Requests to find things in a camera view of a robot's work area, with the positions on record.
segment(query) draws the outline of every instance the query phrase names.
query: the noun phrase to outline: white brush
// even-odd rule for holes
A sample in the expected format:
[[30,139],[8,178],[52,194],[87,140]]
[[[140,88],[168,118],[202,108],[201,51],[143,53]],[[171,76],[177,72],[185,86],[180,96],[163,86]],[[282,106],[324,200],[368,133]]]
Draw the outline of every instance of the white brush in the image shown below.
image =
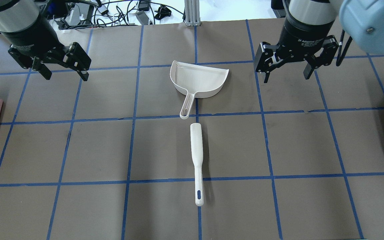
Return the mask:
[[195,167],[195,204],[202,206],[204,204],[204,191],[202,186],[202,161],[204,152],[202,149],[202,130],[201,124],[191,124],[191,150],[192,161]]

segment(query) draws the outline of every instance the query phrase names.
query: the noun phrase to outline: blue object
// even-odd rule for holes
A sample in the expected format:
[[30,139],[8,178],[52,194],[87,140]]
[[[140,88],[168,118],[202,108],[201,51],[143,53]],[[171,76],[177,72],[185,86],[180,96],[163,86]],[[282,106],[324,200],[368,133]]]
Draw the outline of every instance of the blue object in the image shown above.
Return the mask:
[[362,50],[384,54],[384,0],[345,0],[339,18]]

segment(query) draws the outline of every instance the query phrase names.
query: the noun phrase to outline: dustpan handle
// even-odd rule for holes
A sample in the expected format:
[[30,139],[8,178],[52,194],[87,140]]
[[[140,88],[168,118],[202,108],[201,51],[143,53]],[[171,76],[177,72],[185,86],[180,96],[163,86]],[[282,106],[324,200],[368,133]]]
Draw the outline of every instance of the dustpan handle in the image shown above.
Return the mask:
[[188,93],[186,94],[185,101],[183,102],[182,110],[180,111],[180,118],[187,119],[191,111],[193,100],[195,99],[195,94]]

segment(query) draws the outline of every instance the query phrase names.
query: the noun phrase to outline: dustpan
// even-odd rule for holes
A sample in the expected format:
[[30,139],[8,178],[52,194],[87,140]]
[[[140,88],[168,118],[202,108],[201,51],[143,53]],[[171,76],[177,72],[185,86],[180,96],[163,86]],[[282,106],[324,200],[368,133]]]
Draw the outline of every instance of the dustpan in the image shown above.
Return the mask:
[[187,119],[195,98],[207,98],[217,94],[226,81],[229,69],[204,67],[173,61],[170,78],[176,89],[186,95],[180,118]]

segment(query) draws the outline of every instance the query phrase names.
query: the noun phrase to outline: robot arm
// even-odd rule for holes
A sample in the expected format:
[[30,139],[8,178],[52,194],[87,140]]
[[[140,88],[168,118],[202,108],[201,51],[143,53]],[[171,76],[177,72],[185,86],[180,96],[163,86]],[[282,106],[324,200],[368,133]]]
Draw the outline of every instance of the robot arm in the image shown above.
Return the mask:
[[[384,0],[279,0],[285,8],[285,23],[276,45],[262,42],[256,52],[254,69],[269,74],[288,62],[307,61],[303,74],[331,64],[339,47],[327,36],[339,15],[345,31],[368,53],[384,53]],[[315,53],[323,49],[319,56]]]
[[0,32],[12,43],[9,54],[24,69],[32,68],[50,79],[45,63],[55,63],[87,81],[90,57],[76,42],[62,45],[32,0],[0,0]]

